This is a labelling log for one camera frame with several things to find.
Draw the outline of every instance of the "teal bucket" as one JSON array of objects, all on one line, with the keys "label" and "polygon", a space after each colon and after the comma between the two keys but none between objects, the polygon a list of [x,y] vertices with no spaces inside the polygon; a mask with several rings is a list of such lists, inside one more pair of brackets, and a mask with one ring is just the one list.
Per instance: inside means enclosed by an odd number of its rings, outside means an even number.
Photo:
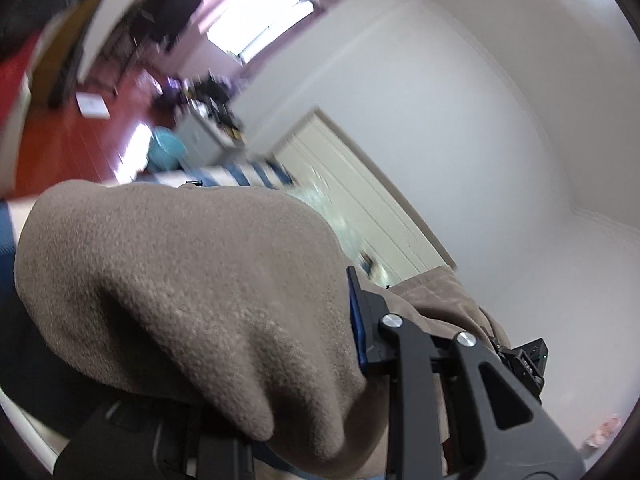
[{"label": "teal bucket", "polygon": [[150,171],[173,171],[180,167],[180,158],[187,153],[184,143],[169,128],[158,126],[149,143]]}]

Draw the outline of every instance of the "wooden floor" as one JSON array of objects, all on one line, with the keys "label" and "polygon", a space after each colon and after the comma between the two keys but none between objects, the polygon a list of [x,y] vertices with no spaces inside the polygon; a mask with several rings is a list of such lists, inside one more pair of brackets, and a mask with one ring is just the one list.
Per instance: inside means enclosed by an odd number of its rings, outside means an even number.
[{"label": "wooden floor", "polygon": [[108,120],[82,117],[75,98],[59,110],[30,110],[18,156],[16,188],[10,197],[39,194],[72,178],[131,181],[146,164],[153,128],[174,126],[169,114],[150,108],[152,86],[141,73],[142,69],[133,69],[123,79],[117,98],[100,92],[111,115]]}]

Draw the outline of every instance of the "blue and white striped sheet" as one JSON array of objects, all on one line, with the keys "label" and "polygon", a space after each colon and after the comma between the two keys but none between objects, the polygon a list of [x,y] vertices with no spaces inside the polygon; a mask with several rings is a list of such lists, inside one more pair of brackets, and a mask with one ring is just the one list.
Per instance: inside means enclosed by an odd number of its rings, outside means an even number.
[{"label": "blue and white striped sheet", "polygon": [[[171,187],[181,186],[187,180],[201,180],[204,187],[260,186],[279,189],[292,184],[292,179],[286,170],[270,161],[225,164],[224,166],[200,168],[189,172],[168,171],[141,175],[137,179],[137,181],[153,182]],[[110,187],[119,185],[116,180],[102,184]],[[12,290],[15,248],[36,198],[0,201],[0,301]]]}]

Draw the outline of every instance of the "silver screw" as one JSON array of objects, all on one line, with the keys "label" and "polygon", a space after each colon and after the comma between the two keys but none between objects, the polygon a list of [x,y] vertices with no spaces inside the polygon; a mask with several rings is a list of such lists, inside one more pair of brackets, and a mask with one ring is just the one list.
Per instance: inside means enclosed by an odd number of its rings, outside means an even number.
[{"label": "silver screw", "polygon": [[460,332],[456,337],[462,346],[476,346],[478,340],[471,332]]},{"label": "silver screw", "polygon": [[382,318],[382,322],[391,328],[398,328],[399,326],[402,326],[402,318],[398,316],[398,314],[386,314]]}]

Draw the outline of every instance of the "window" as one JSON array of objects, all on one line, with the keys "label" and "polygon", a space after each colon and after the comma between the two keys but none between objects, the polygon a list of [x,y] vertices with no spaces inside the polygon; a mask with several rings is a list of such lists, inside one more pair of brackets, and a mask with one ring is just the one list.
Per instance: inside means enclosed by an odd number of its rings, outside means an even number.
[{"label": "window", "polygon": [[313,10],[307,0],[229,0],[207,36],[220,50],[248,62]]}]

